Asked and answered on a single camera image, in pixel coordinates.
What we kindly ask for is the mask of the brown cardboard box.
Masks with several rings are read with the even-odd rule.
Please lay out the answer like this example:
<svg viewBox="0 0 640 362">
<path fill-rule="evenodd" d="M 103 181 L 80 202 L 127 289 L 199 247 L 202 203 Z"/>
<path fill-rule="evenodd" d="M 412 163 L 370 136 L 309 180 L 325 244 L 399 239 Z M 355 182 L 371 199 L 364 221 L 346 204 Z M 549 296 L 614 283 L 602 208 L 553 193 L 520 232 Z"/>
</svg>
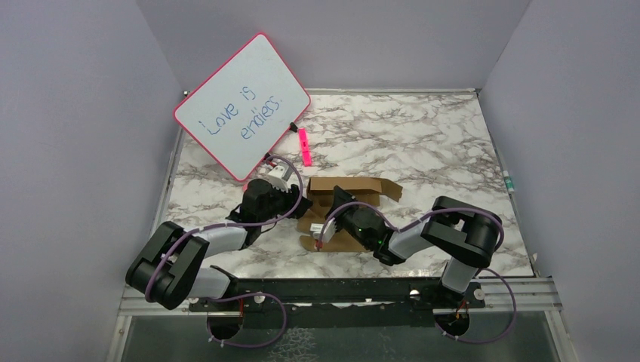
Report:
<svg viewBox="0 0 640 362">
<path fill-rule="evenodd" d="M 312 206 L 297 224 L 297 230 L 303 233 L 300 236 L 301 246 L 309 252 L 315 251 L 312 225 L 323 225 L 325 217 L 335 207 L 350 201 L 360 201 L 378 207 L 382 196 L 398 202 L 402 192 L 403 188 L 399 184 L 384 178 L 311 177 L 306 187 L 306 198 L 312 202 Z"/>
</svg>

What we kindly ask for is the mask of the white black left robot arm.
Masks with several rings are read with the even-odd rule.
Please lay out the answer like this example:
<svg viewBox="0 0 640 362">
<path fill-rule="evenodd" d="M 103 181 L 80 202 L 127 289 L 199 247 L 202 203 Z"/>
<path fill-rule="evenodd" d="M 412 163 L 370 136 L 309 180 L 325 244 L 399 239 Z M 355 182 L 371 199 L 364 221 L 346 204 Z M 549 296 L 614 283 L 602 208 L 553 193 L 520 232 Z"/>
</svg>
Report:
<svg viewBox="0 0 640 362">
<path fill-rule="evenodd" d="M 242 202 L 218 224 L 193 233 L 175 222 L 163 222 L 131 263 L 125 283 L 141 292 L 147 302 L 168 310 L 188 298 L 208 297 L 218 309 L 237 300 L 236 278 L 219 267 L 205 268 L 204 259 L 243 250 L 263 234 L 265 225 L 280 219 L 300 219 L 313 202 L 300 187 L 278 189 L 264 179 L 248 183 Z"/>
</svg>

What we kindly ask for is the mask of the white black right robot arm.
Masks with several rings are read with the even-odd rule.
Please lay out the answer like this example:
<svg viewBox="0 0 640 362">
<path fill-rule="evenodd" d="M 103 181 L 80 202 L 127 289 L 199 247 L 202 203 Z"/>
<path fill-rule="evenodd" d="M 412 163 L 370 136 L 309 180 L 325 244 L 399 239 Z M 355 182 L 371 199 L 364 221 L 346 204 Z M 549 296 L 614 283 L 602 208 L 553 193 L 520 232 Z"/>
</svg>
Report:
<svg viewBox="0 0 640 362">
<path fill-rule="evenodd" d="M 491 264 L 505 238 L 499 216 L 453 198 L 436 198 L 423 216 L 397 228 L 376 207 L 357 201 L 337 186 L 316 245 L 329 242 L 341 230 L 384 265 L 402 264 L 430 247 L 446 252 L 450 259 L 435 287 L 435 296 L 447 307 L 465 298 L 472 278 Z"/>
</svg>

